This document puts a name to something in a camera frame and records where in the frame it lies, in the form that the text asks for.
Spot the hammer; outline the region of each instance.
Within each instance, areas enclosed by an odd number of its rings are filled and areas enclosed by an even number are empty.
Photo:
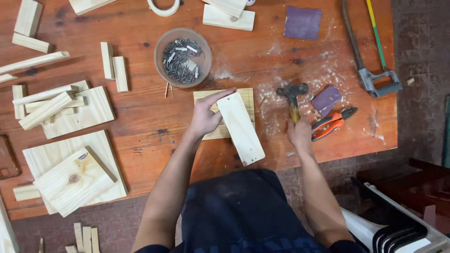
[[[294,84],[290,83],[286,88],[278,88],[277,94],[285,95],[289,100],[289,116],[297,123],[300,119],[300,113],[298,112],[297,96],[308,93],[308,84]]]

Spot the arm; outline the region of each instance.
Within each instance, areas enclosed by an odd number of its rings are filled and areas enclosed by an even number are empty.
[[[305,213],[315,238],[329,248],[339,240],[353,241],[336,198],[328,186],[314,156],[311,125],[303,117],[294,126],[289,121],[288,138],[297,150],[302,164]]]
[[[195,153],[203,136],[214,131],[222,120],[222,114],[210,108],[235,91],[218,92],[195,103],[191,125],[148,197],[132,252],[152,244],[175,246],[176,221],[185,202]]]

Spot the person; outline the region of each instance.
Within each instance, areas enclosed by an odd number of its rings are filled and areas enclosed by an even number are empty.
[[[192,122],[152,189],[132,252],[364,252],[348,231],[341,209],[314,157],[311,125],[288,124],[288,139],[302,164],[307,233],[270,170],[241,170],[189,187],[195,153],[222,115],[210,110],[225,90],[197,100]],[[182,243],[175,247],[181,213]]]

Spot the pliers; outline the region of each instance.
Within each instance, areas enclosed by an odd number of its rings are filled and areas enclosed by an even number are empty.
[[[341,127],[344,125],[344,121],[348,118],[350,118],[353,114],[358,111],[358,108],[350,108],[347,110],[342,111],[341,113],[333,113],[331,117],[324,118],[317,122],[313,127],[313,132],[321,128],[322,126],[331,123],[331,125],[324,131],[313,134],[312,141],[317,141],[325,136],[331,134],[334,130],[336,130],[338,127]]]

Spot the wooden table surface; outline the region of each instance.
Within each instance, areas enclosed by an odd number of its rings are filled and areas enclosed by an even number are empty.
[[[254,89],[256,132],[266,158],[247,168],[278,170],[300,165],[286,137],[287,99],[275,93],[276,88],[295,79],[309,84],[309,94],[299,96],[298,101],[311,121],[315,117],[310,99],[329,84],[344,96],[334,111],[359,108],[343,127],[314,143],[318,162],[397,147],[396,94],[374,99],[360,85],[340,0],[257,0],[247,7],[256,12],[252,32],[203,25],[200,0],[186,1],[170,17],[157,16],[145,0],[118,0],[82,16],[75,15],[67,0],[39,2],[44,8],[36,39],[55,44],[55,51],[68,51],[71,57],[17,73],[19,79],[0,84],[0,132],[9,136],[23,171],[19,177],[0,181],[12,220],[47,213],[41,199],[15,201],[12,189],[34,180],[22,150],[101,129],[108,129],[112,138],[128,198],[148,194],[189,126],[192,92],[196,90]],[[161,7],[172,4],[156,3]],[[323,10],[318,41],[283,37],[287,5]],[[11,43],[19,6],[20,1],[6,0],[0,10],[0,66],[42,55]],[[348,0],[348,7],[363,61],[370,71],[380,72],[365,1]],[[375,1],[373,9],[387,66],[394,69],[390,1]],[[154,47],[161,35],[176,27],[202,34],[211,47],[213,63],[202,84],[190,89],[174,87],[174,98],[170,93],[164,98],[166,83],[156,71]],[[131,92],[118,93],[115,81],[104,79],[101,41],[112,43],[115,56],[127,59]],[[47,140],[40,126],[24,131],[14,119],[11,85],[25,83],[28,93],[34,94],[81,80],[107,88],[117,120]],[[203,141],[191,181],[242,168],[230,139]]]

